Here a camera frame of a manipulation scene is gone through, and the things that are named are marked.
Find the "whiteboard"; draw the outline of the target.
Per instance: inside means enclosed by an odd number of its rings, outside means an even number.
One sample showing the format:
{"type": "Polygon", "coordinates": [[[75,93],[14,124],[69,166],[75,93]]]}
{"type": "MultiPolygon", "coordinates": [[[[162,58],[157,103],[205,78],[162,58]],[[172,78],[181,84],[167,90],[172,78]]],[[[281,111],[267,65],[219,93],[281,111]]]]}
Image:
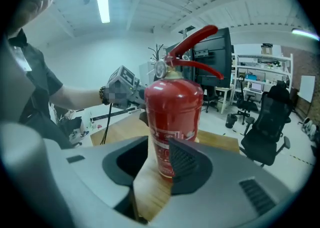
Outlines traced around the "whiteboard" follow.
{"type": "Polygon", "coordinates": [[[315,88],[315,76],[301,76],[298,96],[311,103],[315,88]]]}

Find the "black high-back office chair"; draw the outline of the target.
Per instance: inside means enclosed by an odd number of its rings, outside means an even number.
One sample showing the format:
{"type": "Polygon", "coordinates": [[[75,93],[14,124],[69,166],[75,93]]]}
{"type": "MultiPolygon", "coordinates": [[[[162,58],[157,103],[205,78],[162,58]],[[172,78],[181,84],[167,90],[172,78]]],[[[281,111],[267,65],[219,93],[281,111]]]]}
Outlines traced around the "black high-back office chair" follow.
{"type": "Polygon", "coordinates": [[[264,92],[257,120],[247,121],[241,152],[260,163],[261,167],[273,165],[283,149],[290,149],[291,142],[283,135],[285,124],[291,122],[292,103],[289,96],[264,92]]]}

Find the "red fire extinguisher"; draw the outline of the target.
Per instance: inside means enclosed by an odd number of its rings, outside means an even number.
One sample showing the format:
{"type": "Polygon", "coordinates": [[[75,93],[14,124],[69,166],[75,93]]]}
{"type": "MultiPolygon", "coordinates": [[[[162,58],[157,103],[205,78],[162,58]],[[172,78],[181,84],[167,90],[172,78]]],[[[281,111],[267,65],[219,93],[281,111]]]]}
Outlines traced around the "red fire extinguisher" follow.
{"type": "Polygon", "coordinates": [[[175,173],[169,159],[170,139],[195,141],[201,115],[204,92],[201,86],[184,79],[177,66],[195,67],[210,72],[220,80],[224,76],[210,66],[183,58],[203,39],[214,35],[218,28],[207,25],[176,45],[164,59],[156,62],[154,81],[144,91],[148,126],[154,144],[158,171],[163,179],[172,180],[175,173]]]}

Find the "black trash bin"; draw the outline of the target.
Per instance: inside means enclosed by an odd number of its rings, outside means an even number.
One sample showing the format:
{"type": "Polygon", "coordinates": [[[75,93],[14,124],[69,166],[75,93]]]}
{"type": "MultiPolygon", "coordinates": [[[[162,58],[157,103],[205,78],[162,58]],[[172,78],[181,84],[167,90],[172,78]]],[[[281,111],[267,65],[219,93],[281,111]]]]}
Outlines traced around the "black trash bin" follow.
{"type": "Polygon", "coordinates": [[[233,128],[234,124],[237,122],[238,118],[235,114],[229,113],[226,117],[225,126],[229,129],[233,128]]]}

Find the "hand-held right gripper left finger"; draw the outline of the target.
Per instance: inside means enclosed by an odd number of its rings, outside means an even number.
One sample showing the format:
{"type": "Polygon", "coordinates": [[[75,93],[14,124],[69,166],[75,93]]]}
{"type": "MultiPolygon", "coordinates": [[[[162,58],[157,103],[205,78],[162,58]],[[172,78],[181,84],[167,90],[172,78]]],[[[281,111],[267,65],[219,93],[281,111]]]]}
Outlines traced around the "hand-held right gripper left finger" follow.
{"type": "Polygon", "coordinates": [[[50,169],[73,222],[145,222],[134,179],[148,156],[148,137],[62,150],[45,140],[50,169]]]}

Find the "white desk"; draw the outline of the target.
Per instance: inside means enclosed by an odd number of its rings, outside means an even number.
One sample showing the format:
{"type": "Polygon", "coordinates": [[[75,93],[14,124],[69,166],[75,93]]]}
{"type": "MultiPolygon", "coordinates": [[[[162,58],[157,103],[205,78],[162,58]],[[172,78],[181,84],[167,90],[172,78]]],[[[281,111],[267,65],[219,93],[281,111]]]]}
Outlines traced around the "white desk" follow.
{"type": "Polygon", "coordinates": [[[229,88],[222,88],[222,87],[216,87],[215,90],[218,92],[223,93],[223,101],[221,106],[220,113],[223,114],[226,107],[230,106],[233,102],[233,96],[234,96],[234,85],[230,85],[229,88]]]}

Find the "white shelf rack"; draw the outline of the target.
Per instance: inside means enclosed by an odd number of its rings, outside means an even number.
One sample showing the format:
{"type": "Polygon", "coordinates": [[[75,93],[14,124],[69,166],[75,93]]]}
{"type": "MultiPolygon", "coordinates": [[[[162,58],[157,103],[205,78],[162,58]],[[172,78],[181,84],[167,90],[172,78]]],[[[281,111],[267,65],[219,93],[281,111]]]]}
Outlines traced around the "white shelf rack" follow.
{"type": "Polygon", "coordinates": [[[231,69],[234,72],[232,83],[237,86],[240,75],[244,76],[246,91],[250,92],[251,83],[262,84],[262,92],[267,92],[278,81],[286,84],[288,91],[292,88],[294,61],[293,54],[283,55],[243,55],[232,54],[231,69]]]}

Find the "person's left forearm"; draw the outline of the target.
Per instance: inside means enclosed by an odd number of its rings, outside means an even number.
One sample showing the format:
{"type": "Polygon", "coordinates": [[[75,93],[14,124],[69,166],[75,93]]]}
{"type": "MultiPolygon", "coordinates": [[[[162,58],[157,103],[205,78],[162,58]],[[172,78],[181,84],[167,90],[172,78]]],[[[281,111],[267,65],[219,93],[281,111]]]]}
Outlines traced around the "person's left forearm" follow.
{"type": "Polygon", "coordinates": [[[65,85],[51,95],[49,100],[54,105],[69,110],[85,109],[103,104],[99,95],[99,89],[85,90],[65,85]]]}

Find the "white cabinet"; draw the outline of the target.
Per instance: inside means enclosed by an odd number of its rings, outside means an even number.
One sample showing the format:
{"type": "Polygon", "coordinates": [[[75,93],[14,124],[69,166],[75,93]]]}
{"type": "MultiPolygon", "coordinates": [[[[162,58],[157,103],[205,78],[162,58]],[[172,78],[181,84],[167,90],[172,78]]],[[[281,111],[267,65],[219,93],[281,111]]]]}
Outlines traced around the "white cabinet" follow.
{"type": "Polygon", "coordinates": [[[148,61],[144,64],[139,65],[139,78],[140,83],[147,87],[154,82],[155,72],[154,63],[148,61]]]}

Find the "black coat rack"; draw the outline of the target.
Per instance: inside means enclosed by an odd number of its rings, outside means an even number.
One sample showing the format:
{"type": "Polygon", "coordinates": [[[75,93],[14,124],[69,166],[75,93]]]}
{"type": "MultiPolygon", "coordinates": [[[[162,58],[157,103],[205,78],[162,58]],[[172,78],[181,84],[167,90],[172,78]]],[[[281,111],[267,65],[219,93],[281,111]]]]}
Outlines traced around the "black coat rack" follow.
{"type": "Polygon", "coordinates": [[[163,44],[156,44],[155,49],[148,47],[149,50],[152,50],[152,57],[150,57],[152,62],[157,62],[164,58],[163,46],[163,44]]]}

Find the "person's black shirt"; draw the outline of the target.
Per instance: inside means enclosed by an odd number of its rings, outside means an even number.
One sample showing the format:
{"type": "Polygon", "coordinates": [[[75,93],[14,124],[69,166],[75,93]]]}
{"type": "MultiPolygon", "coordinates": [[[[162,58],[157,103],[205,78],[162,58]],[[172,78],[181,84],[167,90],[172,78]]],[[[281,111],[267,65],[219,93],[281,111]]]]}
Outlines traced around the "person's black shirt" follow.
{"type": "Polygon", "coordinates": [[[62,82],[48,68],[43,53],[27,42],[21,29],[16,37],[8,40],[13,48],[20,49],[31,70],[26,76],[35,86],[35,90],[26,104],[19,122],[37,131],[43,138],[58,143],[61,149],[70,149],[69,138],[51,120],[49,111],[50,96],[56,93],[62,82]]]}

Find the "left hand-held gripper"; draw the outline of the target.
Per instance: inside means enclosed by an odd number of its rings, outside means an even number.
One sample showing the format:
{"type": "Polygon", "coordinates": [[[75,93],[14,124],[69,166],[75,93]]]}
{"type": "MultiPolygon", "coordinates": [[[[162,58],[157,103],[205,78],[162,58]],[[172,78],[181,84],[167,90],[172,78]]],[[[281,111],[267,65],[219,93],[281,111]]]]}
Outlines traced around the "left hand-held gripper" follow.
{"type": "Polygon", "coordinates": [[[145,109],[145,89],[134,73],[121,65],[110,76],[104,89],[104,97],[119,109],[127,109],[131,105],[145,109]]]}

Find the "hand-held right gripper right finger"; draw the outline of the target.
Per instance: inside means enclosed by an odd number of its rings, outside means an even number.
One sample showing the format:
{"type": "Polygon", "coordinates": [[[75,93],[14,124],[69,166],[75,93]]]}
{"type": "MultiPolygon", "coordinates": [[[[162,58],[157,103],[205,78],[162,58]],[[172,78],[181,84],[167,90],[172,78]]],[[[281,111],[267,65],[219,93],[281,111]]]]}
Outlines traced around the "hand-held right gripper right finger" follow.
{"type": "Polygon", "coordinates": [[[169,140],[171,196],[155,228],[268,228],[287,209],[291,191],[248,158],[227,150],[169,140]]]}

